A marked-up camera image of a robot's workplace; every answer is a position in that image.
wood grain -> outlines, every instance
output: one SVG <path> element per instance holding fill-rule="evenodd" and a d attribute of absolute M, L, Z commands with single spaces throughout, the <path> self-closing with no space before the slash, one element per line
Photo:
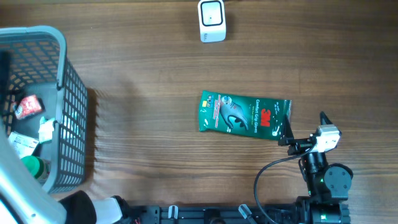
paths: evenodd
<path fill-rule="evenodd" d="M 90 89 L 92 198 L 134 205 L 254 204 L 274 141 L 199 133 L 202 90 L 293 100 L 303 138 L 325 111 L 343 132 L 330 163 L 352 168 L 353 223 L 398 218 L 398 3 L 233 1 L 227 39 L 203 44 L 197 3 L 2 6 L 0 26 L 47 24 Z M 297 161 L 267 171 L 264 203 L 306 195 Z"/>
<path fill-rule="evenodd" d="M 20 4 L 81 4 L 81 3 L 121 3 L 121 2 L 196 2 L 195 0 L 2 0 L 0 5 L 20 5 Z"/>

red package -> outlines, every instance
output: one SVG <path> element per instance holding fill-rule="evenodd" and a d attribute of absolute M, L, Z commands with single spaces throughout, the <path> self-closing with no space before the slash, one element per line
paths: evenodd
<path fill-rule="evenodd" d="M 42 106 L 40 105 L 39 100 L 36 95 L 27 96 L 21 100 L 18 108 L 16 108 L 17 103 L 12 103 L 12 108 L 14 109 L 15 116 L 17 119 L 24 119 L 28 116 L 32 116 L 33 114 L 37 114 L 43 111 Z"/>

white device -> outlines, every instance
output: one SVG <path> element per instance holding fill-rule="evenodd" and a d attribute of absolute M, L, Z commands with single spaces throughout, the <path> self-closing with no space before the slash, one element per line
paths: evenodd
<path fill-rule="evenodd" d="M 334 149 L 340 140 L 340 130 L 334 124 L 319 125 L 317 143 L 312 152 L 327 152 Z"/>
<path fill-rule="evenodd" d="M 203 43 L 223 41 L 226 35 L 224 2 L 201 0 L 198 13 L 200 40 Z"/>

white paper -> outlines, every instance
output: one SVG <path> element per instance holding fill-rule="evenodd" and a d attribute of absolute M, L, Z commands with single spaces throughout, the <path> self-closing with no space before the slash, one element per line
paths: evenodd
<path fill-rule="evenodd" d="M 52 139 L 52 132 L 54 131 L 54 121 L 55 118 L 46 120 L 44 117 L 40 119 L 39 128 L 39 142 L 47 142 Z"/>
<path fill-rule="evenodd" d="M 39 140 L 13 131 L 8 137 L 8 142 L 15 149 L 20 159 L 31 156 Z"/>

green package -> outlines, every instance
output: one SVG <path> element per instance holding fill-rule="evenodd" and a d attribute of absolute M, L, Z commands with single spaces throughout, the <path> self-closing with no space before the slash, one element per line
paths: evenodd
<path fill-rule="evenodd" d="M 203 91 L 199 131 L 208 129 L 255 138 L 279 140 L 291 100 L 275 100 Z"/>

